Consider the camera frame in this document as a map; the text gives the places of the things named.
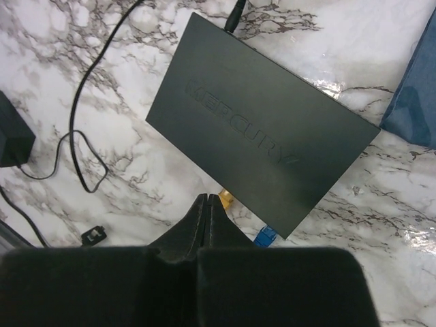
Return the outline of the black network switch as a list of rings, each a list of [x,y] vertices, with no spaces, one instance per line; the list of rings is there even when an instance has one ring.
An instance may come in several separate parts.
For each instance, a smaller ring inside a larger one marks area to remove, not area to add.
[[[198,14],[146,121],[288,237],[379,128]]]

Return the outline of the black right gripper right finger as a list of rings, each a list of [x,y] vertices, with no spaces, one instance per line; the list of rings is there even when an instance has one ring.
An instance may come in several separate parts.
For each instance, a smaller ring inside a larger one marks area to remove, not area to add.
[[[241,231],[208,198],[197,255],[200,326],[378,326],[362,267],[335,247],[230,246]]]

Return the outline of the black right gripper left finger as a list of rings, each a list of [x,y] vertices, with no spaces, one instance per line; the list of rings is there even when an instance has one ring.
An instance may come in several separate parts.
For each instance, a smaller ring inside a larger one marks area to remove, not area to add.
[[[197,326],[208,197],[145,247],[16,249],[1,258],[2,326]]]

